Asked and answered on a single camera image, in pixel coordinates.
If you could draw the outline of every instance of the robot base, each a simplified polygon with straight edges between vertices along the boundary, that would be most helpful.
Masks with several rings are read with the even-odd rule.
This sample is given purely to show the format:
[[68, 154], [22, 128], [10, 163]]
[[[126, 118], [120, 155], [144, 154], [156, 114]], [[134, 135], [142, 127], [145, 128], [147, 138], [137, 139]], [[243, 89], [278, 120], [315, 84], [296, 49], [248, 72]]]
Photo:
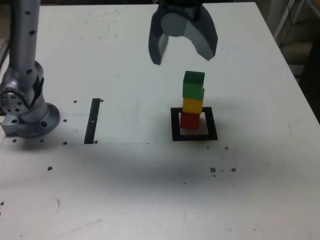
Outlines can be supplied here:
[[56, 106], [47, 103], [47, 115], [36, 122], [20, 123], [19, 118], [7, 114], [2, 129], [7, 137], [36, 138], [51, 132], [60, 122], [60, 113]]

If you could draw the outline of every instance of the yellow block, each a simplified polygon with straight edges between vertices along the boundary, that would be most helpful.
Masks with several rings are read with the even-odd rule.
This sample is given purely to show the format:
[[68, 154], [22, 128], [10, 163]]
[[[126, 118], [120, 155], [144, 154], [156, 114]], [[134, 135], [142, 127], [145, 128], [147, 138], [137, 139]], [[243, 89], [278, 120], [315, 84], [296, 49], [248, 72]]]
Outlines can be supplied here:
[[201, 114], [204, 103], [205, 90], [202, 92], [202, 100], [184, 98], [182, 112], [189, 114]]

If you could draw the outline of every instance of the toy block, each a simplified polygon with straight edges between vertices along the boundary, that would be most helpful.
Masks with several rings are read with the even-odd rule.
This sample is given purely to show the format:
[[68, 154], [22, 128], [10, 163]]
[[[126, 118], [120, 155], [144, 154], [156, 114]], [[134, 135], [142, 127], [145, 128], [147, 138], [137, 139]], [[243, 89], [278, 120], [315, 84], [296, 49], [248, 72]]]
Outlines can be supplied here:
[[202, 100], [204, 81], [204, 72], [186, 71], [183, 79], [183, 98]]
[[194, 129], [197, 130], [200, 124], [200, 115], [192, 113], [181, 113], [180, 127], [182, 129]]
[[202, 91], [202, 100], [184, 98], [182, 112], [200, 115], [202, 113], [202, 107], [204, 103], [204, 94], [205, 89]]

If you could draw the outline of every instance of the black tape strip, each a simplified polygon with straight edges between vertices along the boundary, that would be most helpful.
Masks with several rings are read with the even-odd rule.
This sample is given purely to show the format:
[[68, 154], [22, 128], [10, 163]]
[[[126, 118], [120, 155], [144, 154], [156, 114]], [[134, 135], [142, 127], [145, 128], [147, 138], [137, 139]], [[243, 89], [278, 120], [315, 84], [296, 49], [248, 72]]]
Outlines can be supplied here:
[[94, 144], [99, 107], [100, 107], [100, 98], [93, 98], [91, 103], [91, 108], [90, 108], [88, 124], [86, 126], [84, 144]]

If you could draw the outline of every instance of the cable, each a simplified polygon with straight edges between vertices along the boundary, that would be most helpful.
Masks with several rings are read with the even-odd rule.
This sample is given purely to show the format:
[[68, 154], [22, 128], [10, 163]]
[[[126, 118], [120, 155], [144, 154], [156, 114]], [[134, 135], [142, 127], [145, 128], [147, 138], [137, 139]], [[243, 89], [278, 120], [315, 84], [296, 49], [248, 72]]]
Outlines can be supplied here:
[[291, 18], [291, 9], [292, 9], [292, 6], [291, 6], [291, 9], [290, 9], [290, 6], [289, 6], [289, 0], [286, 0], [286, 3], [287, 3], [287, 8], [288, 8], [288, 16], [289, 16], [289, 19], [290, 19], [290, 27], [289, 27], [289, 30], [288, 32], [286, 33], [285, 37], [284, 37], [284, 40], [281, 41], [281, 38], [282, 38], [282, 34], [284, 33], [284, 30], [282, 30], [281, 34], [280, 34], [280, 37], [279, 37], [279, 48], [281, 49], [281, 52], [283, 51], [283, 44], [284, 42], [287, 40], [287, 37], [291, 31], [291, 28], [292, 26], [294, 25], [293, 24], [293, 21], [292, 21], [292, 18]]

